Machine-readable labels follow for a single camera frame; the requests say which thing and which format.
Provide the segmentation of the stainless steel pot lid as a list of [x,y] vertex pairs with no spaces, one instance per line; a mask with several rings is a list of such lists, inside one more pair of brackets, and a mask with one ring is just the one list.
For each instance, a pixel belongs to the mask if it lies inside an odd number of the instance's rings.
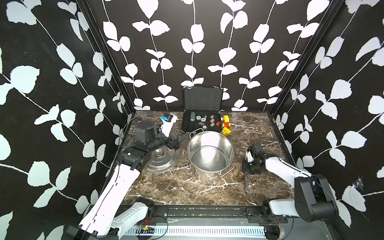
[[162,146],[151,152],[151,158],[144,170],[155,174],[164,173],[177,163],[179,156],[180,150],[170,150],[167,146]]

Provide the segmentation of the long metal spoon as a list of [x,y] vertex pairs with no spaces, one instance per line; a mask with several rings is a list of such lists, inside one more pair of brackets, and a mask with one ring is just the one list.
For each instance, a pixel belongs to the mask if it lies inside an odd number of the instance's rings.
[[245,195],[247,196],[248,195],[248,192],[249,192],[249,178],[248,178],[248,174],[244,174],[244,186],[245,186]]

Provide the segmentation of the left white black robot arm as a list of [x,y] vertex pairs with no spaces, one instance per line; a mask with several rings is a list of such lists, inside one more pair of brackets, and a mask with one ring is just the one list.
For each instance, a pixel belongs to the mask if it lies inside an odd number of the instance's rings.
[[132,184],[160,147],[180,148],[180,136],[170,135],[178,118],[172,114],[161,117],[162,125],[140,121],[131,146],[117,160],[114,173],[92,209],[78,226],[69,226],[66,240],[119,240],[136,223],[151,218],[153,201],[141,198],[120,215],[117,211]]

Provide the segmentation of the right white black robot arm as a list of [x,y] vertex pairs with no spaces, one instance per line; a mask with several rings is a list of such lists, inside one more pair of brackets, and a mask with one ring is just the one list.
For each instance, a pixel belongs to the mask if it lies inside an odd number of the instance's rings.
[[260,144],[250,146],[243,161],[243,172],[260,174],[262,169],[277,175],[294,189],[293,199],[268,200],[261,206],[260,214],[267,222],[277,221],[280,216],[300,218],[308,223],[339,215],[335,197],[327,178],[313,175],[268,154]]

